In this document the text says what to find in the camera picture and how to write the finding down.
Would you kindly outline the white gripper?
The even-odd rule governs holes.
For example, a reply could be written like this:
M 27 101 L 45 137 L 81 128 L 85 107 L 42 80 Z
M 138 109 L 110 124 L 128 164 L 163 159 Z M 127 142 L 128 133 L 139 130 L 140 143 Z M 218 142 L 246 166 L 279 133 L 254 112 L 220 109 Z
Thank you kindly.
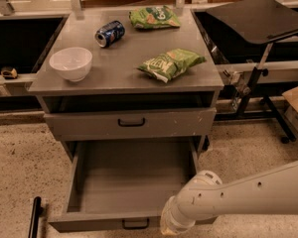
M 166 236 L 176 236 L 187 232 L 196 224 L 185 216 L 176 204 L 176 197 L 171 196 L 163 207 L 160 217 L 160 231 Z

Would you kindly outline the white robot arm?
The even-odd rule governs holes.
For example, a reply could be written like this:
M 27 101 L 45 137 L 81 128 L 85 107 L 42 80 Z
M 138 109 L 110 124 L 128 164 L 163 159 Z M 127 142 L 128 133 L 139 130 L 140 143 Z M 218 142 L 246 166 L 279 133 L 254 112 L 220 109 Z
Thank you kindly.
M 229 183 L 199 172 L 168 199 L 160 230 L 179 235 L 198 221 L 226 214 L 298 215 L 298 161 Z

